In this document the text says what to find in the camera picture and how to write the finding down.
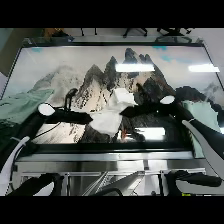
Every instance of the floor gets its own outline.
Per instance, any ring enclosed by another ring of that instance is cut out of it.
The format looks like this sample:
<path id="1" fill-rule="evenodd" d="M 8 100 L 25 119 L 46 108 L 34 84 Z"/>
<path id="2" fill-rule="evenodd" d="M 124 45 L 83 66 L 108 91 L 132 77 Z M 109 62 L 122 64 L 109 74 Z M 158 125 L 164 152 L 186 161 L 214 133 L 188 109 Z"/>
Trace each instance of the floor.
<path id="1" fill-rule="evenodd" d="M 152 36 L 160 36 L 156 31 L 156 28 L 147 28 L 148 35 Z M 80 28 L 65 28 L 65 32 L 72 35 L 72 36 L 81 36 Z M 94 28 L 83 28 L 83 32 L 85 36 L 92 36 L 94 35 Z M 98 35 L 112 35 L 112 36 L 121 36 L 125 33 L 125 28 L 97 28 Z M 131 36 L 138 36 L 142 35 L 142 32 L 133 29 L 130 31 L 129 35 Z M 213 63 L 219 67 L 221 71 L 221 79 L 224 80 L 224 29 L 223 28 L 196 28 L 190 34 L 191 36 L 200 36 L 202 37 L 208 45 L 209 53 L 213 60 Z M 206 171 L 210 175 L 214 175 L 213 170 L 210 168 L 208 163 L 204 160 L 172 160 L 172 161 L 148 161 L 149 168 L 151 170 L 155 169 L 163 169 L 163 168 L 199 168 L 203 167 L 206 168 Z M 18 169 L 19 171 L 29 172 L 52 172 L 53 170 L 62 170 L 63 172 L 67 171 L 67 169 L 74 169 L 75 165 L 72 163 L 29 163 L 29 162 L 21 162 Z"/>

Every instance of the black border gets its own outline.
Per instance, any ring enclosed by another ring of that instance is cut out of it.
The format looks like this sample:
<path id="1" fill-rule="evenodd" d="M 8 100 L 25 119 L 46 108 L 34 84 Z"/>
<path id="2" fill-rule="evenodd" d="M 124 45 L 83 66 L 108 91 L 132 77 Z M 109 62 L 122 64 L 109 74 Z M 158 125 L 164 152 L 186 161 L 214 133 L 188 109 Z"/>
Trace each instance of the black border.
<path id="1" fill-rule="evenodd" d="M 5 93 L 12 71 L 17 63 L 20 52 L 23 48 L 30 47 L 63 47 L 63 46 L 186 46 L 186 47 L 204 47 L 206 53 L 211 60 L 208 51 L 203 44 L 200 43 L 171 43 L 171 42 L 68 42 L 67 39 L 57 39 L 58 42 L 26 44 L 18 50 L 12 68 L 8 75 L 8 81 L 5 85 L 2 97 Z M 220 85 L 223 88 L 221 80 L 216 73 Z M 150 142 L 150 143 L 71 143 L 71 144 L 34 144 L 36 150 L 34 154 L 101 154 L 101 153 L 149 153 L 149 152 L 181 152 L 193 151 L 193 148 L 183 148 L 182 146 L 172 142 Z"/>

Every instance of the white cable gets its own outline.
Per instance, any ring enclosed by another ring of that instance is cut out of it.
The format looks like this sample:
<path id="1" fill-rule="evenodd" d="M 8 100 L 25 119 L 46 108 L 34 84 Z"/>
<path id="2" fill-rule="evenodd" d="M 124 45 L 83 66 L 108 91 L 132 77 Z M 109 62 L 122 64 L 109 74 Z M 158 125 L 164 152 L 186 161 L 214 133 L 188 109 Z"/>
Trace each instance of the white cable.
<path id="1" fill-rule="evenodd" d="M 8 185 L 10 183 L 10 174 L 11 174 L 12 163 L 13 163 L 16 153 L 17 152 L 19 153 L 21 151 L 21 149 L 26 145 L 26 142 L 28 142 L 29 140 L 30 140 L 30 137 L 28 137 L 28 136 L 21 139 L 19 141 L 19 143 L 17 144 L 17 146 L 12 151 L 9 158 L 7 159 L 5 165 L 3 166 L 2 171 L 0 173 L 0 196 L 5 196 L 5 194 L 7 192 Z"/>

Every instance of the crumpled white cloth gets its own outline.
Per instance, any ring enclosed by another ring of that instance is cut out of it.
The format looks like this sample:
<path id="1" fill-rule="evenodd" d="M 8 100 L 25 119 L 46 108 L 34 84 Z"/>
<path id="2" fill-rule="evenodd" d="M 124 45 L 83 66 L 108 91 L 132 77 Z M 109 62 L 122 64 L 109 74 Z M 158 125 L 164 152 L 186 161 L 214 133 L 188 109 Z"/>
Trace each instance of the crumpled white cloth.
<path id="1" fill-rule="evenodd" d="M 113 137 L 121 124 L 120 113 L 129 106 L 138 105 L 134 100 L 133 93 L 129 93 L 125 88 L 114 89 L 106 107 L 94 113 L 89 113 L 93 121 L 89 125 L 100 132 Z"/>

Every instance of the sky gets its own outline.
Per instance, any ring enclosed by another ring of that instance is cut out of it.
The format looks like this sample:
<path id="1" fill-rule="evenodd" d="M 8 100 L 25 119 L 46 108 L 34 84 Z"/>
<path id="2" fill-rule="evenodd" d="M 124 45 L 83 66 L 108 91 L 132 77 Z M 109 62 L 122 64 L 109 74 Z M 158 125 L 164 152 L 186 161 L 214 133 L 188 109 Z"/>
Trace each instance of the sky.
<path id="1" fill-rule="evenodd" d="M 138 55 L 148 54 L 160 68 L 173 88 L 191 86 L 199 91 L 214 82 L 219 85 L 215 73 L 193 73 L 189 65 L 207 64 L 210 60 L 201 47 L 168 46 L 74 46 L 45 47 L 22 49 L 12 72 L 5 96 L 26 92 L 47 74 L 54 72 L 59 66 L 67 65 L 74 69 L 79 79 L 83 80 L 86 72 L 93 64 L 102 71 L 111 56 L 122 63 L 126 48 L 132 48 Z"/>

